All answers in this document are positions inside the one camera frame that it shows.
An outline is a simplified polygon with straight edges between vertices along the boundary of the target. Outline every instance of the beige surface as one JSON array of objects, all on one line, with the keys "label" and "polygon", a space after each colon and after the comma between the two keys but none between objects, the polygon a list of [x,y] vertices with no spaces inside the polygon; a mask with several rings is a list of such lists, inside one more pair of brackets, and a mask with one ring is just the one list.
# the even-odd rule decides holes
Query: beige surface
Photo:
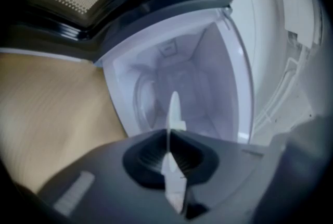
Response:
[{"label": "beige surface", "polygon": [[36,192],[89,150],[125,137],[101,69],[0,54],[0,156],[17,182]]}]

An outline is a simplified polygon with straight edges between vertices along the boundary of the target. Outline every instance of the wooden surface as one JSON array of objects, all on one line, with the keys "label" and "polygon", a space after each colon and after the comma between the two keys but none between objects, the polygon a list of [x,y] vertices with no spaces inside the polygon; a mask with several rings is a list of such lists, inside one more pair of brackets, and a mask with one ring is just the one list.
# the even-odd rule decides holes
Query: wooden surface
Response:
[{"label": "wooden surface", "polygon": [[0,157],[15,181],[36,192],[91,149],[124,138],[102,69],[0,54]]}]

